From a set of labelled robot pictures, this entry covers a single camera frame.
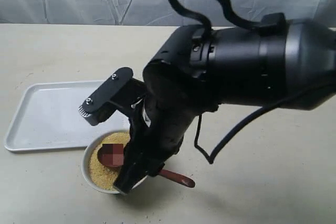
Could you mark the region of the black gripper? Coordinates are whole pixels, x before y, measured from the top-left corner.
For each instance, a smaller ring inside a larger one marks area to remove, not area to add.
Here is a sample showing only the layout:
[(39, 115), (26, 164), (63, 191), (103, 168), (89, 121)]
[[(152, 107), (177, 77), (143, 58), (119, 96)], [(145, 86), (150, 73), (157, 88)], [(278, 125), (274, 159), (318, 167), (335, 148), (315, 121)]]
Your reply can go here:
[(149, 63), (143, 70), (146, 95), (140, 114), (146, 125), (127, 144), (124, 163), (114, 188), (128, 194), (146, 176), (156, 176), (164, 161), (179, 151), (183, 136), (193, 120), (204, 112), (215, 112), (217, 103), (201, 70), (183, 71), (162, 62)]

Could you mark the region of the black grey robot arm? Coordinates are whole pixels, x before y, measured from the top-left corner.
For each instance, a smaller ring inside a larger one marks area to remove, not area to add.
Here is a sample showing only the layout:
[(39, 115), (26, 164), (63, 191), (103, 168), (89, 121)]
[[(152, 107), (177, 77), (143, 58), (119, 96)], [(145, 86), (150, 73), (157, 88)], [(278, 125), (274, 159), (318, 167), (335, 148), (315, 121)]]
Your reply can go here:
[(282, 21), (261, 31), (214, 30), (198, 41), (200, 26), (174, 31), (143, 69), (146, 92), (135, 106), (131, 139), (114, 188), (128, 194), (156, 176), (176, 154), (194, 119), (221, 104), (256, 106), (210, 153), (247, 124), (276, 108), (312, 110), (335, 94), (335, 31), (312, 20)]

